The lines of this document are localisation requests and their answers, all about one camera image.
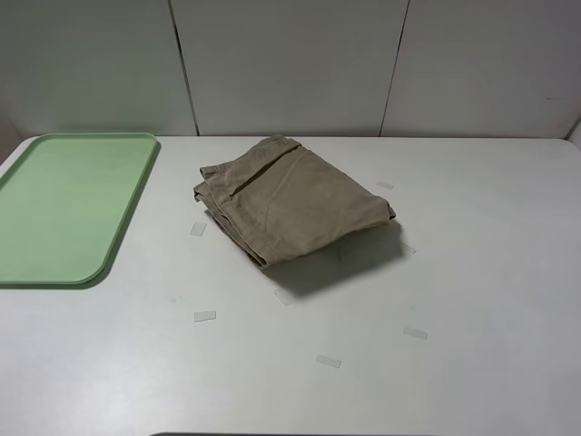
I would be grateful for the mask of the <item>clear tape piece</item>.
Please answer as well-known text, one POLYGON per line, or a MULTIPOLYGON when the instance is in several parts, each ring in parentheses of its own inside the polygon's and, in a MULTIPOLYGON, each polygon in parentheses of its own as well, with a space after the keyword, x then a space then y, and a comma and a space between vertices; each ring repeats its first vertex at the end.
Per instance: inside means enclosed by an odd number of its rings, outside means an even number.
POLYGON ((194 237, 203 236, 203 233, 205 231, 206 226, 207 226, 207 223, 202 223, 202 222, 194 223, 192 225, 191 230, 190 230, 190 236, 194 236, 194 237))
POLYGON ((207 322, 215 320, 217 316, 216 311, 207 311, 207 312, 196 312, 194 314, 194 321, 195 322, 207 322))
POLYGON ((394 189, 394 186, 391 185, 391 184, 389 184, 389 183, 376 182, 376 185, 379 186, 379 187, 382 187, 384 189, 387 189, 387 190, 393 190, 394 189))
POLYGON ((401 243, 401 247, 406 253, 409 254, 415 254, 417 252, 417 250, 414 247, 404 242, 401 243))
POLYGON ((340 263, 345 262, 348 258, 347 251, 341 247, 337 250, 337 255, 340 263))
POLYGON ((335 369, 339 369, 341 366, 341 360, 320 354, 316 356, 316 362, 335 369))
POLYGON ((417 339, 421 339, 421 340, 426 340, 428 338, 428 334, 422 330, 416 329, 416 328, 412 328, 409 326, 404 326, 403 327, 403 331, 402 331, 405 335, 417 338, 417 339))
POLYGON ((285 307, 293 303, 292 296, 283 289, 275 289, 273 291, 273 294, 276 296, 278 301, 285 307))

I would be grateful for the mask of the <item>khaki shorts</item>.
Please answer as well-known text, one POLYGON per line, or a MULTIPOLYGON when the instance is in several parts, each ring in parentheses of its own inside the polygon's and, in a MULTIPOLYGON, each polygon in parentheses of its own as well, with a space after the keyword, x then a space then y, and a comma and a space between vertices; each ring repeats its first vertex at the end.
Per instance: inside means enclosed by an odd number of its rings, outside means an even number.
POLYGON ((267 137, 245 154, 201 168, 195 201, 260 268, 386 225, 389 202, 292 138, 267 137))

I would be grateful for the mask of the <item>green plastic tray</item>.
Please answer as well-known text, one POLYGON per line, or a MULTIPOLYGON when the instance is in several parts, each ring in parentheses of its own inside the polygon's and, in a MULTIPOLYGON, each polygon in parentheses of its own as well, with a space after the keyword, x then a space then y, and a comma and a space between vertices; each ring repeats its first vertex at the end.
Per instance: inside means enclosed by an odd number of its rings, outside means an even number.
POLYGON ((76 287, 103 273, 159 149, 151 134, 46 134, 1 177, 1 284, 76 287))

